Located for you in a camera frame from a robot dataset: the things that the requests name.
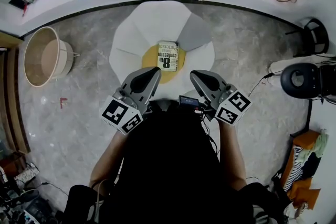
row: striped cloth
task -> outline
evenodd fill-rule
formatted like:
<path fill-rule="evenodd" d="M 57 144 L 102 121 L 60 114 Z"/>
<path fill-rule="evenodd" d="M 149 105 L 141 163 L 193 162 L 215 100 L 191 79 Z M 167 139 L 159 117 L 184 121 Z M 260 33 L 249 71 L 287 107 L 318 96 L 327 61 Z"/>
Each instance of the striped cloth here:
<path fill-rule="evenodd" d="M 303 150 L 302 147 L 294 146 L 294 151 L 295 151 L 294 158 L 293 158 L 294 162 L 293 162 L 292 170 L 290 171 L 290 174 L 285 183 L 285 186 L 283 187 L 285 192 L 289 191 L 293 185 L 293 182 L 298 180 L 303 174 L 303 170 L 301 168 L 301 162 L 297 161 L 301 150 Z"/>

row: clutter on floor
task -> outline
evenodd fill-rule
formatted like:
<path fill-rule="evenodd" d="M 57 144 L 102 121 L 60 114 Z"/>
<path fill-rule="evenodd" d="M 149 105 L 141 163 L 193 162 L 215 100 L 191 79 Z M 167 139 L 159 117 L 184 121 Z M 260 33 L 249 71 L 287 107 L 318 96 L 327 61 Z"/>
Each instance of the clutter on floor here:
<path fill-rule="evenodd" d="M 327 142 L 328 134 L 325 130 L 321 130 L 321 133 L 309 130 L 292 141 L 280 182 L 300 214 L 304 209 L 313 210 L 317 202 L 321 189 L 310 189 L 310 186 Z"/>
<path fill-rule="evenodd" d="M 60 223 L 62 213 L 40 196 L 39 189 L 51 185 L 67 194 L 48 182 L 36 185 L 34 179 L 39 170 L 33 163 L 26 163 L 24 157 L 19 160 L 15 169 L 13 165 L 0 167 L 0 223 Z"/>

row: person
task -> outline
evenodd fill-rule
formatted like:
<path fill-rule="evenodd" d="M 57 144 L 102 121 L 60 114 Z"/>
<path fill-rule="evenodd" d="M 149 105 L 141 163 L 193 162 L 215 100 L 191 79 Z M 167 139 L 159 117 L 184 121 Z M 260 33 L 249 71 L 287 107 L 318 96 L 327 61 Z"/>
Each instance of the person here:
<path fill-rule="evenodd" d="M 246 184 L 235 128 L 218 123 L 219 160 L 202 118 L 187 110 L 156 111 L 128 135 L 116 132 L 89 187 L 71 188 L 63 223 L 281 223 L 276 195 Z"/>

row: chair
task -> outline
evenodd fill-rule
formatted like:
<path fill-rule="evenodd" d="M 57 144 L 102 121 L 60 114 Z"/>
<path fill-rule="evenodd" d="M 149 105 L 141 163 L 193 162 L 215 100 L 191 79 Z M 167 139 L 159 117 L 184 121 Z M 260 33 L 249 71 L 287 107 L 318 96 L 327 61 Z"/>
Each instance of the chair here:
<path fill-rule="evenodd" d="M 302 30 L 288 32 L 286 35 L 293 33 L 300 33 L 303 41 L 303 52 L 294 55 L 294 57 L 324 54 L 328 51 L 328 32 L 321 21 L 313 18 Z"/>

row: book cover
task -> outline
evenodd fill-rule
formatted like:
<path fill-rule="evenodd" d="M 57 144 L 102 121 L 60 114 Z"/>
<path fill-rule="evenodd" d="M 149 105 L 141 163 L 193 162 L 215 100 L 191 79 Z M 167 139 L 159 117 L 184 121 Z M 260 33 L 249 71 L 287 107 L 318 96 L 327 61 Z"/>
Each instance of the book cover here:
<path fill-rule="evenodd" d="M 178 45 L 175 42 L 160 41 L 157 66 L 163 71 L 176 71 L 178 62 Z"/>

